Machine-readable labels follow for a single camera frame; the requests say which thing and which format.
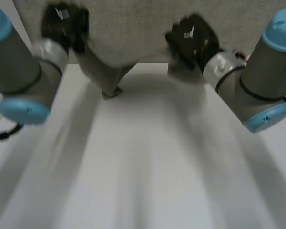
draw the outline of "white table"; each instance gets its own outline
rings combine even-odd
[[[286,229],[286,119],[251,134],[166,72],[103,101],[69,65],[47,123],[0,143],[0,229]]]

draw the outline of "white surface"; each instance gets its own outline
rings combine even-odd
[[[286,229],[286,119],[251,134],[166,71],[103,101],[68,66],[47,124],[0,143],[0,229]]]
[[[32,44],[31,44],[30,39],[29,39],[25,29],[24,29],[24,26],[23,26],[22,21],[19,17],[19,14],[16,11],[16,8],[15,8],[13,1],[12,0],[0,0],[0,8],[10,18],[10,20],[13,23],[18,34],[23,39],[23,41],[28,46],[28,48],[31,50]]]

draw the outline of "gray wall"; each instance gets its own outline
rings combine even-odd
[[[46,0],[14,0],[29,37],[39,36]],[[192,12],[202,14],[222,46],[251,52],[271,16],[286,0],[76,0],[88,7],[92,37],[110,47],[137,49],[164,43],[163,33],[174,21]],[[165,62],[164,57],[147,61]]]

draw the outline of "end effector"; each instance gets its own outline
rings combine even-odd
[[[259,132],[286,117],[286,9],[271,19],[246,67],[220,48],[199,15],[174,25],[166,40],[182,62],[200,68],[249,131]]]

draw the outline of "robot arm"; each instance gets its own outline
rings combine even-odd
[[[286,9],[268,24],[246,67],[220,48],[212,29],[198,15],[167,33],[172,51],[204,78],[251,132],[286,117]]]
[[[49,5],[42,39],[27,49],[0,9],[1,114],[19,124],[47,119],[72,47],[82,70],[103,90],[118,95],[118,83],[137,63],[110,66],[88,43],[88,11],[72,4]],[[238,119],[251,132],[266,129],[286,117],[286,9],[277,13],[245,67],[220,48],[218,38],[199,16],[192,15],[166,34],[173,56],[189,69],[199,67]]]
[[[54,40],[44,38],[34,48],[31,54],[0,9],[0,112],[21,125],[46,120],[68,60]]]

